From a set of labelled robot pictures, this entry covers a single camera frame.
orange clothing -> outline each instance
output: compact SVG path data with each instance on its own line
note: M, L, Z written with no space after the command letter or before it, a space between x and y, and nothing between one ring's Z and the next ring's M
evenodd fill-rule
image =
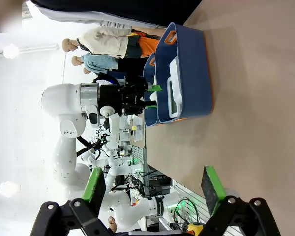
M141 56L146 57L150 56L152 53L155 53L158 41L159 40L157 39L140 37L138 43L142 50Z

blue basket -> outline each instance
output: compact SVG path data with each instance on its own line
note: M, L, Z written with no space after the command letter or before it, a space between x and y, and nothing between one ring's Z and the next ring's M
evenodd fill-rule
M152 53L151 56L148 58L146 65L144 66L143 70L143 77L146 79L147 82L153 84L154 75L155 75L155 53ZM145 92L144 93L144 101L150 101L150 96L153 92ZM157 109L156 108L148 108L144 110L144 120L146 126L153 126L159 124Z
M172 42L170 35L176 34ZM156 78L162 91L157 93L157 112L161 123L181 118L208 115L213 101L207 52L202 31L170 23L156 48ZM176 118L169 117L167 79L170 62L178 55L182 109Z

bolt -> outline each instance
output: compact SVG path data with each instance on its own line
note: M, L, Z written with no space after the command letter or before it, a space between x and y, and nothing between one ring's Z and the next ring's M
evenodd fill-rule
M79 201L76 201L75 203L74 203L74 206L76 206L76 207L79 207L81 205L81 203L79 202Z
M261 202L260 202L259 200L256 200L256 201L254 202L254 204L255 204L256 206L259 206L259 205L261 204Z
M234 202L235 202L235 198L229 198L229 199L228 199L228 203L233 204Z

light fixture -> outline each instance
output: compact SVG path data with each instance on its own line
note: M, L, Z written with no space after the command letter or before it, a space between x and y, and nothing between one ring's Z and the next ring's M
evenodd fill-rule
M19 191L19 189L19 185L12 183L10 181L6 181L0 184L0 193L7 198L12 197L14 194L17 193L17 191Z
M3 55L8 59L15 58L19 53L19 49L14 44L6 46L3 50Z

orange handle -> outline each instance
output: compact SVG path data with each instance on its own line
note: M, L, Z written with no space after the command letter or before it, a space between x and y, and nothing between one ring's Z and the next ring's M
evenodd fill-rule
M152 60L149 62L149 64L150 64L151 66L155 66L155 58L152 58Z
M176 42L176 31L173 30L171 31L168 36L166 37L164 43L168 44L168 45L173 45Z

